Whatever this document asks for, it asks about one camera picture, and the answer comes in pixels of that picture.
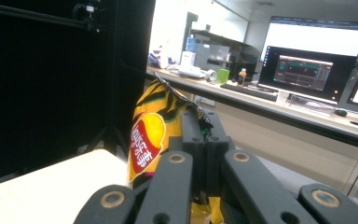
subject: computer mouse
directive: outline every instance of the computer mouse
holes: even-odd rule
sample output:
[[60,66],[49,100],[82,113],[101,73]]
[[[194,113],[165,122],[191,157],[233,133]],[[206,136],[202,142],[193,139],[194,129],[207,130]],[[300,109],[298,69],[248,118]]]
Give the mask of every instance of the computer mouse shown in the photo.
[[337,114],[340,117],[346,117],[348,112],[345,110],[337,109],[334,111],[335,114]]

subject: wall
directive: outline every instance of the wall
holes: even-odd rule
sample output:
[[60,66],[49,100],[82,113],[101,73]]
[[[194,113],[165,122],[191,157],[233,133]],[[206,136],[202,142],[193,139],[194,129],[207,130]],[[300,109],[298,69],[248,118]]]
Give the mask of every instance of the wall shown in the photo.
[[242,42],[248,21],[229,14],[207,0],[157,0],[152,26],[150,50],[162,46],[164,55],[180,62],[187,12],[199,16],[199,23],[211,25],[211,33]]

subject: bottle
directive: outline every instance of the bottle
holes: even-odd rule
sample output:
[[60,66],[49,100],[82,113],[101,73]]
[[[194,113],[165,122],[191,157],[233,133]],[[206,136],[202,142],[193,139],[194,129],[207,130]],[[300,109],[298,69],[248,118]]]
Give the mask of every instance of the bottle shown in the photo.
[[243,84],[245,83],[245,79],[246,79],[246,68],[242,68],[240,74],[238,75],[237,86],[242,87]]
[[186,51],[195,53],[196,52],[196,44],[197,44],[197,39],[194,38],[193,35],[191,37],[188,37],[187,41],[186,41]]

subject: snack bag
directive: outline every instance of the snack bag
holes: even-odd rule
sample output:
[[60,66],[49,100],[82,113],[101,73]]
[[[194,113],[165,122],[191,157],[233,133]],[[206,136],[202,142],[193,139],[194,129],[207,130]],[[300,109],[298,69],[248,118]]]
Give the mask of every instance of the snack bag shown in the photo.
[[[212,125],[203,110],[172,88],[168,82],[155,74],[156,78],[138,100],[132,120],[129,185],[135,189],[153,177],[160,154],[168,149],[171,136],[182,136],[181,115],[188,109],[199,114],[199,121],[205,129]],[[212,219],[221,223],[218,203],[192,204],[192,220]]]

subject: ceiling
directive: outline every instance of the ceiling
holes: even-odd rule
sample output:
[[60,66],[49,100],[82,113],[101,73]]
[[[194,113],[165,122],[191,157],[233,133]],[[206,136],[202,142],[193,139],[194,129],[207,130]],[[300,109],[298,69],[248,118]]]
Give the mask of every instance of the ceiling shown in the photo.
[[358,21],[358,0],[214,0],[248,21],[271,16]]

